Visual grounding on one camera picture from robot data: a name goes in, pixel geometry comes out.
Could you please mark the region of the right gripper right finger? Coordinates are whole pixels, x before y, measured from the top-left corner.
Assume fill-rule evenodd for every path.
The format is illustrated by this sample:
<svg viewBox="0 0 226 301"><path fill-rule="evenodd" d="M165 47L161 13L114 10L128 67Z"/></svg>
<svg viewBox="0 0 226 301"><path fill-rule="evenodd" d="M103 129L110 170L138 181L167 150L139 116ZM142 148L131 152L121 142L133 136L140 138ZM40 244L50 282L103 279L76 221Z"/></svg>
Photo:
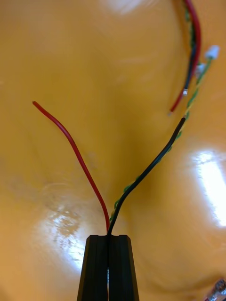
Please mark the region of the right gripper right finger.
<svg viewBox="0 0 226 301"><path fill-rule="evenodd" d="M109 300L139 300L132 245L127 235L110 238Z"/></svg>

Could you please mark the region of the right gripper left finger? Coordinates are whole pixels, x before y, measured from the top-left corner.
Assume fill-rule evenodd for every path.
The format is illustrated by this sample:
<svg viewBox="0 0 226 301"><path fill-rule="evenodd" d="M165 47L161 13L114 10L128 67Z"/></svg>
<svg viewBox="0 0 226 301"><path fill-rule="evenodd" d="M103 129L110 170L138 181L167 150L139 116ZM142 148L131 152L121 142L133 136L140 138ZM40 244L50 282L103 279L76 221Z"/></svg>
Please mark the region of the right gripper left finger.
<svg viewBox="0 0 226 301"><path fill-rule="evenodd" d="M90 235L85 245L78 301L108 300L107 270L107 236Z"/></svg>

